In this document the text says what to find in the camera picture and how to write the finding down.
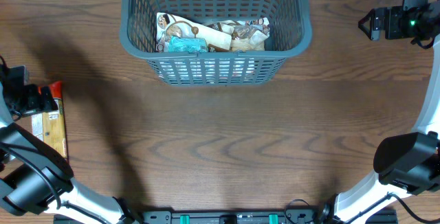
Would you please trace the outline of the grey plastic basket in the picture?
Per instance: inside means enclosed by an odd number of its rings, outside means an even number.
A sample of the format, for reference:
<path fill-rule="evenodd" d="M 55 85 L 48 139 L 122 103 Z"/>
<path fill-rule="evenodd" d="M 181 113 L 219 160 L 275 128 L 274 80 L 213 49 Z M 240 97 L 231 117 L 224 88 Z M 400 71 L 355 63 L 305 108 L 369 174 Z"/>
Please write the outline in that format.
<path fill-rule="evenodd" d="M 258 62 L 252 82 L 228 85 L 257 85 L 271 80 L 283 63 L 305 51 L 312 39 L 308 0 L 122 0 L 121 10 L 122 46 L 131 55 L 144 59 L 153 70 L 156 63 L 167 60 L 232 59 Z M 269 37 L 261 51 L 157 52 L 156 16 L 159 12 L 177 15 L 198 24 L 214 21 L 260 23 L 262 19 L 267 19 Z"/>

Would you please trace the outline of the small teal snack packet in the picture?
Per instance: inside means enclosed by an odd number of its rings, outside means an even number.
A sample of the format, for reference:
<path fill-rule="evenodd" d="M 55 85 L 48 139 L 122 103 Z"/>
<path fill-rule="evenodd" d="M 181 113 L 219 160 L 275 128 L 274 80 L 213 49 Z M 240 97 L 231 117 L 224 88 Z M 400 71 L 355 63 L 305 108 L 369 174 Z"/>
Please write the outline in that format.
<path fill-rule="evenodd" d="M 208 46 L 203 38 L 180 38 L 172 36 L 168 44 L 168 52 L 208 52 Z"/>

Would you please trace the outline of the white patterned carton box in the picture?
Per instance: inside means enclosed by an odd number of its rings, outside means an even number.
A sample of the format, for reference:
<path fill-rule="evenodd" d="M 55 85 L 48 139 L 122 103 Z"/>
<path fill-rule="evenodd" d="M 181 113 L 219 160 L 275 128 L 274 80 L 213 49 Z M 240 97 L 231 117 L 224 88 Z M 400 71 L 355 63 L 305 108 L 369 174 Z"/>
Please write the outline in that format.
<path fill-rule="evenodd" d="M 253 81 L 255 60 L 167 60 L 153 67 L 158 76 L 172 85 L 228 85 Z"/>

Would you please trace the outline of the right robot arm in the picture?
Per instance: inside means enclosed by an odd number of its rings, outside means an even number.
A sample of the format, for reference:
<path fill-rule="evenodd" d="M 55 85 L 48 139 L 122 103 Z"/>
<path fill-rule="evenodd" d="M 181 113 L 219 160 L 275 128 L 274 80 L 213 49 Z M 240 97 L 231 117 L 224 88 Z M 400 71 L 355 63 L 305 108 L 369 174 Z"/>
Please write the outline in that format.
<path fill-rule="evenodd" d="M 419 117 L 410 133 L 387 137 L 378 146 L 373 170 L 346 192 L 327 201 L 315 223 L 391 223 L 384 209 L 422 192 L 439 190 L 439 1 L 403 0 L 400 6 L 372 9 L 358 27 L 372 41 L 385 31 L 388 40 L 410 39 L 433 50 L 430 80 Z"/>

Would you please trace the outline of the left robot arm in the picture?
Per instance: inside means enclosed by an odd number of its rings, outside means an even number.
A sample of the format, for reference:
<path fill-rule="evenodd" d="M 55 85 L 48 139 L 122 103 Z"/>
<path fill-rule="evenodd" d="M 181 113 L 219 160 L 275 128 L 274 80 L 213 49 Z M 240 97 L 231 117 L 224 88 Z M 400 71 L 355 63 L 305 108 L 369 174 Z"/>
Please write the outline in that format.
<path fill-rule="evenodd" d="M 123 199 L 106 197 L 79 183 L 67 160 L 16 123 L 59 108 L 49 87 L 27 85 L 24 66 L 1 64 L 1 156 L 21 166 L 1 178 L 1 208 L 15 215 L 55 214 L 72 223 L 142 223 Z"/>

